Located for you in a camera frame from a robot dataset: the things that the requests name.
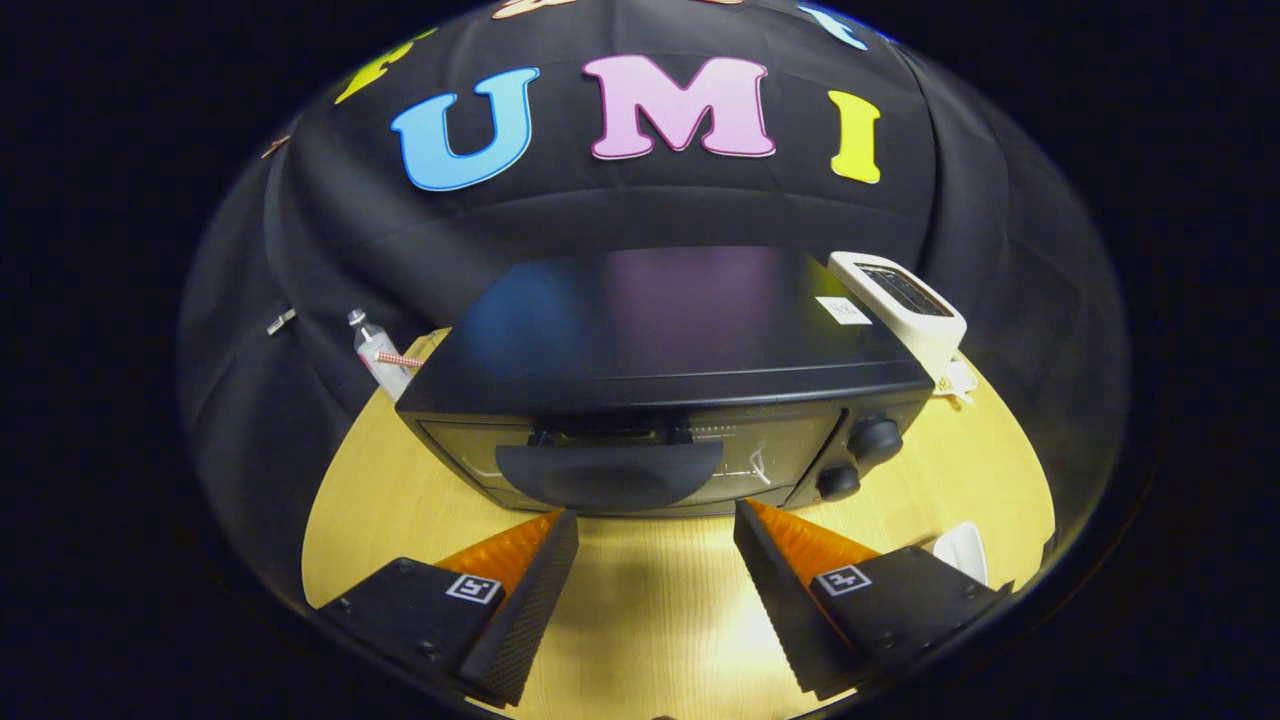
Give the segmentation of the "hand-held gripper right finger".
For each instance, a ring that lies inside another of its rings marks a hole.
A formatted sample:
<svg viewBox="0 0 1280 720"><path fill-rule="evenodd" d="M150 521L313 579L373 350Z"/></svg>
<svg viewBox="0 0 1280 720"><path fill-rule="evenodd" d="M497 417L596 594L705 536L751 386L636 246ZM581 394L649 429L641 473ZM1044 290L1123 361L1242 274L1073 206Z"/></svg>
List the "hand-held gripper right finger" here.
<svg viewBox="0 0 1280 720"><path fill-rule="evenodd" d="M1011 594L933 553L887 553L740 498L733 542L801 691L828 700L905 682Z"/></svg>

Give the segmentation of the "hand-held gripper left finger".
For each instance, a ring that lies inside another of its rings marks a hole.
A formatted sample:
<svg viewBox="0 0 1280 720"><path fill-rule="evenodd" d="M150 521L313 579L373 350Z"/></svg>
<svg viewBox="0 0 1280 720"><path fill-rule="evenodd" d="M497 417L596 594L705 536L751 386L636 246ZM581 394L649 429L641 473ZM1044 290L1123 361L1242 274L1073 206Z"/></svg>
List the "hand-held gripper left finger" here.
<svg viewBox="0 0 1280 720"><path fill-rule="evenodd" d="M577 515L558 509L438 562L393 559L319 614L416 680L516 706L577 551Z"/></svg>

